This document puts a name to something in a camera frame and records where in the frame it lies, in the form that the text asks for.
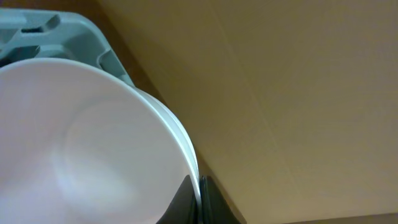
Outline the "pink bowl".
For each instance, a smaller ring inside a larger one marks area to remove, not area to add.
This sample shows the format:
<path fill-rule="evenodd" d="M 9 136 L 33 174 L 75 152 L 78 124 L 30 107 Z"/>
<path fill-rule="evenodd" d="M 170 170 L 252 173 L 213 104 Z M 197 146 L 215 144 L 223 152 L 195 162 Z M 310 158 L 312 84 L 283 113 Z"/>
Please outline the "pink bowl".
<path fill-rule="evenodd" d="M 1 69 L 2 223 L 157 223 L 198 162 L 159 100 L 98 68 L 34 58 Z"/>

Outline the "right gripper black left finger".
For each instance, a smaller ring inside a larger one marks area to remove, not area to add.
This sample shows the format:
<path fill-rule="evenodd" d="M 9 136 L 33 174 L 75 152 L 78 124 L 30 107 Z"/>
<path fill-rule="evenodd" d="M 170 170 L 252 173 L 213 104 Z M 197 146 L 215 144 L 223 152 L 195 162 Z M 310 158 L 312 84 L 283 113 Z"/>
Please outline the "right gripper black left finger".
<path fill-rule="evenodd" d="M 198 210 L 192 181 L 187 175 L 156 224 L 197 224 Z"/>

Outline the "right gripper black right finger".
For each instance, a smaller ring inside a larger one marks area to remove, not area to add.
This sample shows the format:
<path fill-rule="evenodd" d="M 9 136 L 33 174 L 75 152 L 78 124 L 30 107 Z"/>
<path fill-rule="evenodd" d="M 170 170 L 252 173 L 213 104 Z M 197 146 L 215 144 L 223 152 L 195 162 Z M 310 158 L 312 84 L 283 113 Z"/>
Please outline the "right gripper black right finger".
<path fill-rule="evenodd" d="M 200 193 L 204 224 L 241 224 L 210 176 L 201 177 Z"/>

